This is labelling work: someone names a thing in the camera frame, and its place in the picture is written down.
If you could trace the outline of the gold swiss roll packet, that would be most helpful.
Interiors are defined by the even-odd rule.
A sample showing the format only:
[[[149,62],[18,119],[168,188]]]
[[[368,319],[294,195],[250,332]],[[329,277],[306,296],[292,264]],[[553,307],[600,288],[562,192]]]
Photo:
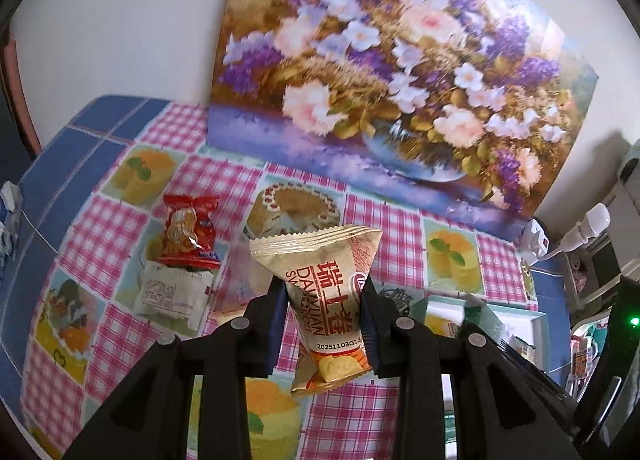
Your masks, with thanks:
[[[334,390],[371,370],[360,298],[382,235],[378,228],[345,225],[250,243],[254,261],[284,281],[295,313],[293,396]]]

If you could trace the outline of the white teal-rimmed tray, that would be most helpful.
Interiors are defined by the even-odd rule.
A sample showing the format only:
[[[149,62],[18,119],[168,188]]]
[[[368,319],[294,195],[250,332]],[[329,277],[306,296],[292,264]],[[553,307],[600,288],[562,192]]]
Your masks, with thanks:
[[[514,348],[521,342],[475,297],[428,297],[410,309],[438,339],[447,459],[548,459],[552,385]]]

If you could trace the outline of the white bread packet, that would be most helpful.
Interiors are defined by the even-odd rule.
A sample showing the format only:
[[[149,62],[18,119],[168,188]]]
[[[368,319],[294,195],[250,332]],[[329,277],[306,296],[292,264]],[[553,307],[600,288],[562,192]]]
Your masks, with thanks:
[[[142,272],[134,313],[184,321],[198,330],[214,282],[210,270],[189,271],[147,261]]]

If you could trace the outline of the white shelf unit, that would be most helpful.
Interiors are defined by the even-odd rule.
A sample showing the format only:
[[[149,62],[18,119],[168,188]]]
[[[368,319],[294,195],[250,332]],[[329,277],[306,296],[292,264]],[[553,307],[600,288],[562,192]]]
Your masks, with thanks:
[[[623,158],[617,181],[603,203],[611,215],[610,224],[565,260],[565,291],[573,328],[611,309],[620,280],[639,279],[638,143]]]

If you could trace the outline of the white power socket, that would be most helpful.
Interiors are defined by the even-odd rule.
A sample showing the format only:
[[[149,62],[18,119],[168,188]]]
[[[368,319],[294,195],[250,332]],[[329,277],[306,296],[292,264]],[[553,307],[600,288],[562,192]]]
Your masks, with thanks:
[[[549,239],[538,220],[535,218],[529,220],[518,238],[516,247],[527,266],[533,266],[547,255]]]

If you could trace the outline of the red cracker packet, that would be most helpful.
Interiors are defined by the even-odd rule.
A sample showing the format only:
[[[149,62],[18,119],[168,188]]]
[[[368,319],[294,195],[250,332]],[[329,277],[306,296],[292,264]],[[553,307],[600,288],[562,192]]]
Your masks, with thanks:
[[[163,200],[167,217],[160,263],[169,267],[219,268],[214,224],[218,198],[165,194]]]

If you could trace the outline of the white light bulb lamp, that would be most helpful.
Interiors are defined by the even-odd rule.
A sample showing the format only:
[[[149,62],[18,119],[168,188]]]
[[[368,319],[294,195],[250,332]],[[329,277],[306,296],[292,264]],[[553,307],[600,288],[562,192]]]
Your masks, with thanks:
[[[574,224],[570,230],[562,236],[560,242],[551,251],[549,243],[542,246],[541,251],[530,252],[530,257],[524,258],[527,265],[533,266],[538,261],[548,261],[561,253],[577,250],[589,241],[597,238],[611,224],[611,214],[603,203],[597,203],[585,213],[584,218]]]

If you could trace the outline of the floral painting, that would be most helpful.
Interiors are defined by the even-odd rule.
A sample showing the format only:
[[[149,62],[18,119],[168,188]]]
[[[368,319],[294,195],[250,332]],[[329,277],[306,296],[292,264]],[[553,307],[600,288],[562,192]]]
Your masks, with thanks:
[[[513,240],[597,81],[531,0],[226,0],[207,142]]]

